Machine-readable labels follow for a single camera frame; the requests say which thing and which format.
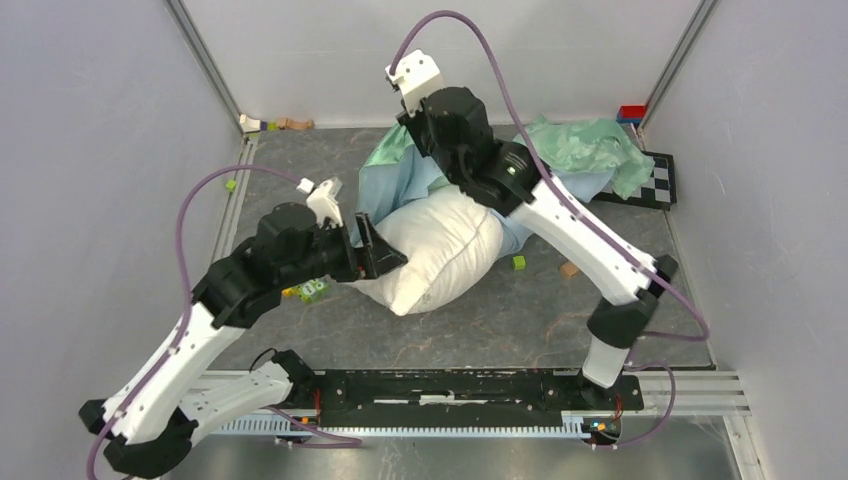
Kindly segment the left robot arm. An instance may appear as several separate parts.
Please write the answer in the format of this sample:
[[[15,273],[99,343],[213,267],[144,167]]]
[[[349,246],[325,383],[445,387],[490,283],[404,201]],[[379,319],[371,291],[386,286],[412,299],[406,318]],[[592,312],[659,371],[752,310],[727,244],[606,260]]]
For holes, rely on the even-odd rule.
[[[360,245],[345,227],[308,206],[283,203],[261,218],[254,236],[209,267],[191,291],[187,311],[136,376],[113,396],[80,408],[114,471],[160,477],[230,421],[312,399],[313,371],[289,350],[224,386],[199,395],[190,388],[230,344],[280,305],[286,288],[322,277],[339,283],[377,279],[406,263],[366,214],[357,214],[356,224]]]

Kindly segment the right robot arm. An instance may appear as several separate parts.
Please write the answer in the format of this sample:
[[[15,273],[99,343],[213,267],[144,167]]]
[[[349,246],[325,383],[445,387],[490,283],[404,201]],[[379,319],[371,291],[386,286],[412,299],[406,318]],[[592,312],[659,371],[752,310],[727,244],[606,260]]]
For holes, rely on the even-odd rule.
[[[485,105],[468,88],[407,93],[401,104],[399,125],[450,183],[541,237],[600,290],[602,298],[587,322],[592,340],[577,392],[591,408],[606,406],[617,396],[618,378],[676,272],[676,261],[640,251],[600,222],[548,166],[535,161],[529,141],[497,138]]]

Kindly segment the white pillow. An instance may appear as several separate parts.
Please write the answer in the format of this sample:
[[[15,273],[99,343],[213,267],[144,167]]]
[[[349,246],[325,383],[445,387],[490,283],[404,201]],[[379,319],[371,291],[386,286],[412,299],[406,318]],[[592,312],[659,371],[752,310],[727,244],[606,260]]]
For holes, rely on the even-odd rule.
[[[490,270],[503,242],[498,218],[456,186],[395,210],[376,230],[407,263],[352,288],[397,316],[427,313],[463,295]]]

